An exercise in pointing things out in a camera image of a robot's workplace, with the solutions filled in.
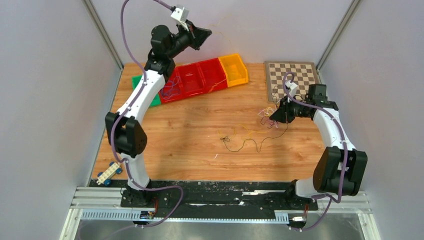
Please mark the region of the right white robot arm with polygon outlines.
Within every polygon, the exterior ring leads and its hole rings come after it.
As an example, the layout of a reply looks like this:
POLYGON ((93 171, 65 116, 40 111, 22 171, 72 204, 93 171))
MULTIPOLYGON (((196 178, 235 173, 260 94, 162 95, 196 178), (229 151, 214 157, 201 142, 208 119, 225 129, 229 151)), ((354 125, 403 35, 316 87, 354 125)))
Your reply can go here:
POLYGON ((325 149, 312 177, 294 180, 292 190, 285 195, 286 204, 298 209, 308 199, 335 194, 333 200, 340 202, 342 196, 355 196, 368 162, 364 151, 357 150, 349 140, 341 124, 339 108, 328 100, 324 84, 312 84, 304 101, 295 99, 297 84, 284 85, 286 96, 270 119, 279 123, 291 123, 295 118, 310 118, 318 127, 325 149))

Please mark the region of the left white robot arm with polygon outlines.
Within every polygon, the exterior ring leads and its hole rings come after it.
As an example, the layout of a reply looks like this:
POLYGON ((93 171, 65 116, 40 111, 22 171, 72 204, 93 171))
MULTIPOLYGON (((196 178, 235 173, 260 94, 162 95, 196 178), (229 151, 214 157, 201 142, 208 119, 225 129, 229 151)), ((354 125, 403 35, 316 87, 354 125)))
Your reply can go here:
POLYGON ((136 191, 133 200, 140 207, 153 201, 149 190, 144 162, 144 150, 148 137, 142 128, 144 116, 155 96, 168 82, 176 64, 174 57, 186 48, 199 50, 209 36, 210 29, 196 27, 188 22, 188 28, 178 26, 176 34, 166 25, 158 25, 151 31, 151 50, 147 62, 141 68, 142 78, 136 89, 117 112, 105 116, 107 137, 115 159, 125 165, 130 189, 136 191))

